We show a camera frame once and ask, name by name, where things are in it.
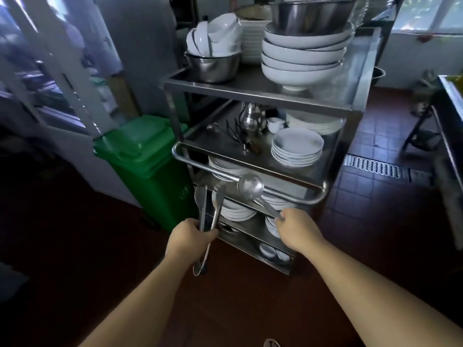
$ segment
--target window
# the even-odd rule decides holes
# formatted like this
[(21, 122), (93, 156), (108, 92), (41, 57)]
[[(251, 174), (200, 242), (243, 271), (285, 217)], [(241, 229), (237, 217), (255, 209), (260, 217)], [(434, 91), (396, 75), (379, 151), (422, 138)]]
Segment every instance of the window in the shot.
[(463, 34), (463, 0), (404, 0), (393, 31)]

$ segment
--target tiled floor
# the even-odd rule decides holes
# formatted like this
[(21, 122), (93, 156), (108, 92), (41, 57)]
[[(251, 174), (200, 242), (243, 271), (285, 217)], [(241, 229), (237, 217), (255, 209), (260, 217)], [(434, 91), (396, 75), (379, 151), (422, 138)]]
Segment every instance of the tiled floor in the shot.
[[(398, 147), (416, 118), (407, 93), (373, 89), (351, 153), (427, 168)], [(167, 235), (73, 171), (0, 193), (0, 260), (30, 277), (0, 305), (2, 346), (76, 346), (162, 256)], [(463, 323), (462, 259), (436, 190), (344, 168), (319, 219), (341, 250)], [(361, 346), (315, 268), (285, 276), (216, 241), (208, 273), (187, 273), (162, 346)]]

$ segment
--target metal grate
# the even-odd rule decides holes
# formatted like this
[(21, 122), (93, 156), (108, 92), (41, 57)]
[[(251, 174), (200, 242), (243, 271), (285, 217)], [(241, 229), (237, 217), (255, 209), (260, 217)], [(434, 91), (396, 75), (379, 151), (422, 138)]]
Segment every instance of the metal grate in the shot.
[(403, 179), (406, 174), (401, 167), (394, 164), (369, 160), (368, 158), (352, 156), (350, 154), (346, 155), (344, 165), (394, 179)]

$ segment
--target black bucket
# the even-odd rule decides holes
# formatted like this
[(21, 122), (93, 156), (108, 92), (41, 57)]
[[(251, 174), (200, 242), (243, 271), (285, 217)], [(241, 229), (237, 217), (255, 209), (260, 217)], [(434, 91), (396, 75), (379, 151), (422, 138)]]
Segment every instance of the black bucket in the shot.
[(371, 86), (374, 87), (378, 83), (379, 79), (385, 76), (386, 76), (386, 71), (384, 69), (381, 69), (379, 67), (374, 67), (373, 77), (371, 78)]

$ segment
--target silver kettle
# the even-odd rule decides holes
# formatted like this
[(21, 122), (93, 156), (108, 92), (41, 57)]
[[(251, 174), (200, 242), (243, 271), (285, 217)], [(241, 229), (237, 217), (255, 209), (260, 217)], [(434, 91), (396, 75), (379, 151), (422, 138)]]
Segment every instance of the silver kettle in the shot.
[(262, 130), (267, 127), (267, 117), (265, 116), (264, 107), (258, 104), (243, 102), (243, 109), (238, 117), (240, 127), (247, 134), (262, 133)]

